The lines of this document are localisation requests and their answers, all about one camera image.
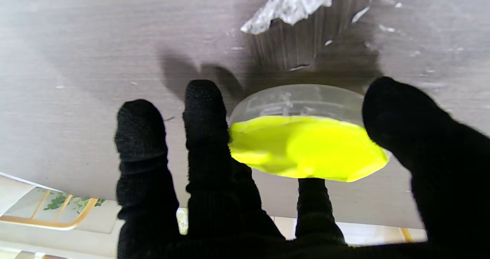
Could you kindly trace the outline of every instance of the black glove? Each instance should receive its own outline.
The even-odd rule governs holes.
[[[202,258],[208,252],[214,257],[216,251],[227,254],[226,247],[232,250],[247,241],[258,241],[258,236],[285,243],[261,208],[252,171],[231,158],[226,110],[213,82],[192,81],[187,86],[183,119],[189,149],[186,189],[191,194],[186,236],[180,235],[177,226],[178,201],[167,169],[161,115],[146,100],[126,102],[119,110],[115,142],[121,157],[117,199],[122,209],[118,217],[126,223],[119,237],[118,258],[164,257],[175,252]],[[228,243],[216,240],[219,238]],[[212,243],[200,250],[204,241]]]

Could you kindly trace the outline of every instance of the white debris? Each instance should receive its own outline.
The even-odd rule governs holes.
[[[378,27],[383,30],[383,31],[387,31],[387,32],[395,32],[396,30],[392,27],[386,27],[384,25],[378,25]]]
[[[268,0],[240,30],[258,35],[268,30],[271,21],[276,18],[295,25],[296,22],[308,18],[320,6],[332,6],[332,0]]]
[[[357,12],[357,14],[354,15],[354,17],[352,18],[352,23],[355,23],[357,22],[361,16],[364,16],[364,14],[369,10],[369,6],[367,6],[366,8],[362,9],[361,11]]]
[[[298,69],[306,69],[307,67],[310,67],[310,65],[293,67],[292,69],[289,69],[289,71],[292,72],[292,71],[295,71],[295,70],[298,70]]]

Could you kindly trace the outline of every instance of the smudge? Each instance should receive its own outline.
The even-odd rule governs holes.
[[[292,69],[289,69],[289,71],[292,72],[298,69],[306,69],[307,67],[310,67],[310,65],[301,65],[301,66],[293,67]]]
[[[364,14],[369,10],[369,6],[367,6],[366,8],[362,9],[361,11],[357,12],[357,14],[354,15],[354,17],[352,18],[352,23],[356,23],[360,18],[361,16],[364,16]]]
[[[386,32],[395,32],[396,30],[392,27],[386,27],[384,25],[378,25],[378,27],[383,30],[383,31],[386,31]]]
[[[370,51],[377,51],[376,46],[372,43],[364,43],[364,46],[368,48]]]
[[[416,84],[420,88],[428,88],[428,89],[437,89],[437,88],[443,88],[448,86],[446,83],[438,82],[438,83],[432,83],[432,82],[421,82]]]
[[[387,4],[391,4],[391,5],[396,4],[396,3],[397,3],[397,1],[395,1],[395,0],[381,0],[381,1],[382,1],[382,2],[386,2]]]

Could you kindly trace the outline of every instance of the glove finger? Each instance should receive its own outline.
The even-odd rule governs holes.
[[[363,120],[369,137],[396,156],[420,147],[427,135],[442,133],[451,119],[423,91],[381,77],[366,92]]]
[[[228,125],[221,92],[208,80],[186,89],[183,114],[189,150],[189,231],[191,238],[240,233]]]
[[[133,257],[180,238],[165,127],[156,107],[146,100],[126,102],[118,112],[114,141],[121,158],[118,217],[126,221],[119,235],[118,257]]]

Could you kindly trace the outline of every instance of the gray table surface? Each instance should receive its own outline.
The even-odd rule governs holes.
[[[290,74],[257,71],[256,48],[239,30],[265,1],[0,0],[0,172],[115,199],[116,112],[124,101],[145,98],[173,118],[166,122],[169,167],[184,207],[182,93],[197,78],[216,80],[232,109],[245,95],[282,84],[362,93],[384,73],[490,132],[488,0],[393,0],[400,8],[374,0],[318,52],[313,69]],[[269,214],[295,217],[295,179],[255,171],[254,178]],[[357,182],[327,182],[336,220],[421,228],[409,179],[393,159]]]

